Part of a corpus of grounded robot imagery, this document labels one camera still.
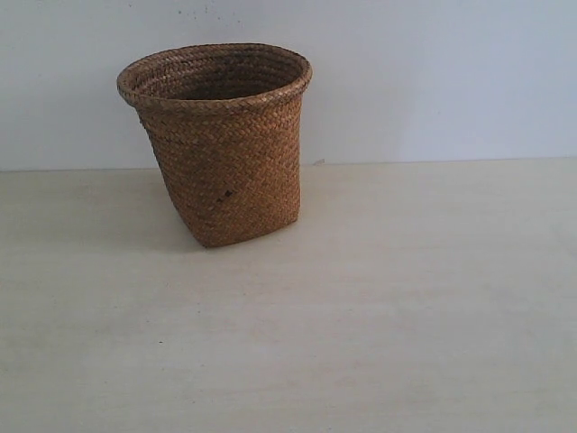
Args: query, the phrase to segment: woven texture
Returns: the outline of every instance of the woven texture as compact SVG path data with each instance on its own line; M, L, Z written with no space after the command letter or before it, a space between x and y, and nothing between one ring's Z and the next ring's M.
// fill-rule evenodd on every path
M262 44L152 54L118 77L151 140L175 208L206 247L295 222L308 61Z

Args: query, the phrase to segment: wicker basket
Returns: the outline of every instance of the wicker basket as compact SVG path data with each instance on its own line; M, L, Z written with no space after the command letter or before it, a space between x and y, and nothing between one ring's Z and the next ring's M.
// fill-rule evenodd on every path
M251 43L163 51L119 75L170 199L202 245L297 220L300 107L311 77L295 52Z

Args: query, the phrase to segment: basket opening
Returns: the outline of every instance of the basket opening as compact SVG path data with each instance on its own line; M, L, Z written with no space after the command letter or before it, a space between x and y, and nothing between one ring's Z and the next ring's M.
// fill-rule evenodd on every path
M193 52L136 70L130 87L150 97L226 100L285 87L303 73L300 61L267 51Z

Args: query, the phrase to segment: white wall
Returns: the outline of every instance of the white wall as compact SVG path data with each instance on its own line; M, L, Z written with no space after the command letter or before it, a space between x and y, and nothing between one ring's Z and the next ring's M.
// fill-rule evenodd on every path
M303 162L577 155L575 0L0 0L0 170L150 167L143 55L263 41L315 67Z

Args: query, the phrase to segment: basket rim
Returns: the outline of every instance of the basket rim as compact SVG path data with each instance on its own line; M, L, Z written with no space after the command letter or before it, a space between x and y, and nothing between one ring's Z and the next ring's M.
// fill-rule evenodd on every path
M152 97L141 92L134 91L129 86L130 79L134 74L138 74L141 68L149 67L159 60L170 59L171 56L178 57L181 53L189 50L199 51L230 51L255 49L263 52L273 52L282 57L295 60L302 68L301 74L280 88L274 88L267 92L250 95L247 97L237 97L231 99L175 99L164 97ZM184 47L158 51L134 61L125 67L116 79L116 85L120 96L124 101L137 110L170 111L171 113L186 112L192 114L218 114L222 112L242 111L248 108L259 108L270 106L278 102L290 100L302 94L308 87L313 75L309 61L297 52L282 48L276 45L265 43L210 43L200 45L188 45Z

